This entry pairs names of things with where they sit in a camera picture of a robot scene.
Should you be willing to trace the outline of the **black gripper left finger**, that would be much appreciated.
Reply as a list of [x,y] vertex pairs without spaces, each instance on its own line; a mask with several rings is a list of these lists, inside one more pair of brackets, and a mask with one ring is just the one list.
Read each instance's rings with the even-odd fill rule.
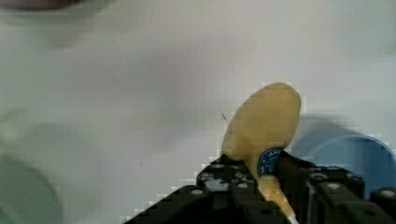
[[196,177],[124,224],[291,224],[264,199],[241,161],[221,156]]

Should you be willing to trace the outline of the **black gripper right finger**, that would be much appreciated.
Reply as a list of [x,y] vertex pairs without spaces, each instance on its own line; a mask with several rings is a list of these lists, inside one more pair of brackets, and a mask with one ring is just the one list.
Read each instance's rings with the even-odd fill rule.
[[299,224],[395,224],[395,197],[382,189],[364,198],[360,175],[281,152],[275,176]]

